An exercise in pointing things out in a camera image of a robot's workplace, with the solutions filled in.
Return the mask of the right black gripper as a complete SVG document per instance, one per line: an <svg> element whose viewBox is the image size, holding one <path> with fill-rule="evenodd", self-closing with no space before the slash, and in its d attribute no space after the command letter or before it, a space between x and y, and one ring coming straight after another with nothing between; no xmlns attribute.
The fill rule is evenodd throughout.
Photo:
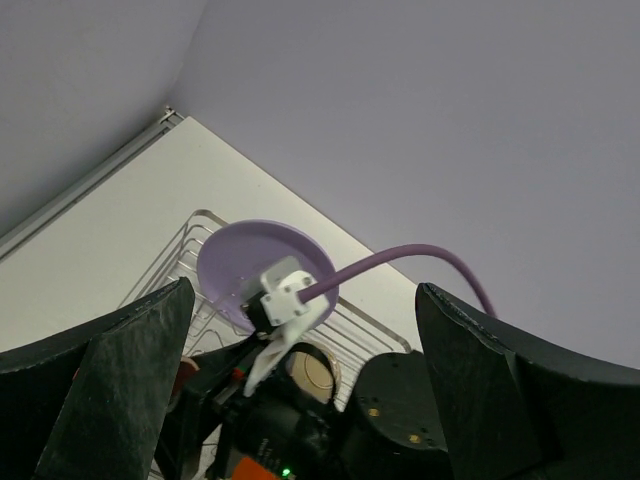
<svg viewBox="0 0 640 480"><path fill-rule="evenodd" d="M243 395L249 371L267 346L245 339L192 358L200 370L184 385L159 439L159 471L166 479L230 479L251 459L275 479L300 476L300 408L290 398L299 389L286 371L296 343L250 397Z"/></svg>

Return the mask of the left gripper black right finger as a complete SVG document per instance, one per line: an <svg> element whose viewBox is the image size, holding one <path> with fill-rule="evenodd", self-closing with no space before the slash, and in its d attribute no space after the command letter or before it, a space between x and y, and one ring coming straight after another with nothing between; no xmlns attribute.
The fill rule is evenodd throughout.
<svg viewBox="0 0 640 480"><path fill-rule="evenodd" d="M543 340L434 284L416 320L457 479L636 479L639 372Z"/></svg>

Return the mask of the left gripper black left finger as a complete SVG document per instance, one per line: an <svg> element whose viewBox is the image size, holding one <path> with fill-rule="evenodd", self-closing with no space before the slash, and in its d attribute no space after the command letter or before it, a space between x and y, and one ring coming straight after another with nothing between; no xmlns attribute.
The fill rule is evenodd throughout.
<svg viewBox="0 0 640 480"><path fill-rule="evenodd" d="M147 478L194 302L181 277L2 352L2 478Z"/></svg>

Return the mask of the white bowl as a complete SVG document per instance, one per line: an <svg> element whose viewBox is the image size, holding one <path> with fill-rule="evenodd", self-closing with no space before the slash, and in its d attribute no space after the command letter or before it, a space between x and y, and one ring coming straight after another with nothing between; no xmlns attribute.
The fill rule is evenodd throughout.
<svg viewBox="0 0 640 480"><path fill-rule="evenodd" d="M331 391L336 387L339 391L342 375L339 362L333 352L326 346L314 343L329 359L331 368L327 369L319 360L304 352L292 354L286 364L286 369L295 383L317 400L328 403Z"/></svg>

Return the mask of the purple plate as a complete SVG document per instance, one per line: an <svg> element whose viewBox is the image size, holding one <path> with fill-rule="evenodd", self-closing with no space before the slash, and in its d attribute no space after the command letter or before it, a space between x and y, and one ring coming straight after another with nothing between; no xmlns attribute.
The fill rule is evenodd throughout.
<svg viewBox="0 0 640 480"><path fill-rule="evenodd" d="M254 327L241 310L246 283L279 260L292 256L322 280L336 272L325 250L304 232L275 221L245 220L222 227L201 247L196 272L202 295L245 332Z"/></svg>

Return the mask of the black mug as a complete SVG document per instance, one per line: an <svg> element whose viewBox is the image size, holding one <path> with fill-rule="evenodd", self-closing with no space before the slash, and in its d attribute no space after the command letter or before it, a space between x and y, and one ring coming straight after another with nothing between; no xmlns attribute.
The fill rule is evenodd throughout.
<svg viewBox="0 0 640 480"><path fill-rule="evenodd" d="M199 370L200 367L192 358L186 356L181 357L171 391L171 400L179 396L187 381L190 380Z"/></svg>

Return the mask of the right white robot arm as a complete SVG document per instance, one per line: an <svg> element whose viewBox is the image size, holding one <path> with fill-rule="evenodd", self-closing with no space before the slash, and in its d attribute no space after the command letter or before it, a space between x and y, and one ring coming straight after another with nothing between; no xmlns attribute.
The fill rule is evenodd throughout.
<svg viewBox="0 0 640 480"><path fill-rule="evenodd" d="M229 478L239 457L277 479L450 479L446 442L424 356L379 354L365 362L344 408L322 402L283 362L247 396L266 343L256 336L182 359L154 460L166 479L193 479L217 434L208 479Z"/></svg>

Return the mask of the aluminium rail frame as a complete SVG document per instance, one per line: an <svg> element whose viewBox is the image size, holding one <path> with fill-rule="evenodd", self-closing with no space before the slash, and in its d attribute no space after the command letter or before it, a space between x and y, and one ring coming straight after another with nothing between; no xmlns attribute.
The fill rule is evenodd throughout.
<svg viewBox="0 0 640 480"><path fill-rule="evenodd" d="M2 236L1 261L4 261L22 248L89 193L138 158L184 120L185 117L183 115L167 106L164 114L158 120L154 121L89 173L79 178L50 202Z"/></svg>

